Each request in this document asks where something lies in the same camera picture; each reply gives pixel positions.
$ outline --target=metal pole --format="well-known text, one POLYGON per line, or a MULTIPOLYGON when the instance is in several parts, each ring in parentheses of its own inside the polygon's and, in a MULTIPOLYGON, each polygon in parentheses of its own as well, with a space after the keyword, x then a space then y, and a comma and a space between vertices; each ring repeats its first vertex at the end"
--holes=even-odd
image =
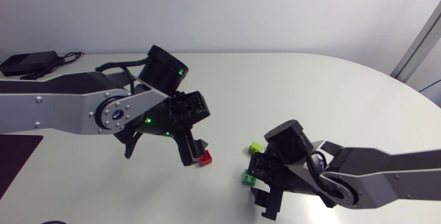
POLYGON ((428 53, 436 45, 441 37, 441 1, 433 14, 429 17, 426 25, 413 41, 411 47, 404 54, 401 61, 391 73, 391 77, 405 83, 420 66, 428 53))

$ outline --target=red lego brick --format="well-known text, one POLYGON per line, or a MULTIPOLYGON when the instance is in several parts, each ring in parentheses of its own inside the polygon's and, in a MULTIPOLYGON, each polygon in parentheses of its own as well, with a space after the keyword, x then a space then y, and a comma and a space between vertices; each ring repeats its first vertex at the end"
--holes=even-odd
POLYGON ((206 150, 205 154, 199 157, 199 163, 201 164, 201 166, 205 166, 211 162, 213 162, 213 158, 209 154, 208 150, 206 150))

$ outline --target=black power brick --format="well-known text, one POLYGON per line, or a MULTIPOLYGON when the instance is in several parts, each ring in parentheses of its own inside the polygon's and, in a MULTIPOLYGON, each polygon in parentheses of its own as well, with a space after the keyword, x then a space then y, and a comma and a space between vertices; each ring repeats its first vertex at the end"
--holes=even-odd
POLYGON ((0 71, 6 77, 38 73, 54 65, 59 59, 55 51, 12 55, 0 65, 0 71))

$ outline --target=lime green block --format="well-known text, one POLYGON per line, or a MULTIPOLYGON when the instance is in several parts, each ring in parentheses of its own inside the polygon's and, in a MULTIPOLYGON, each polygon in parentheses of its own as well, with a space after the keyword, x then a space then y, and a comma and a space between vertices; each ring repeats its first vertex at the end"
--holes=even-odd
POLYGON ((261 146, 260 144, 256 143, 256 142, 252 142, 251 145, 249 145, 249 149, 248 152, 250 154, 255 154, 257 152, 262 152, 263 150, 263 146, 261 146))
POLYGON ((253 187, 254 184, 256 184, 256 178, 248 175, 247 169, 245 169, 245 172, 243 172, 242 184, 249 185, 251 187, 253 187))

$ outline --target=dark purple mat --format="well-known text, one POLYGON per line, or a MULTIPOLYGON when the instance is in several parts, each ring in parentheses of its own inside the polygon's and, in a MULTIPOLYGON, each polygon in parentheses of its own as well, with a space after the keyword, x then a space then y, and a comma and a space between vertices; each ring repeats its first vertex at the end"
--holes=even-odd
POLYGON ((35 135, 0 134, 0 199, 42 139, 35 135))

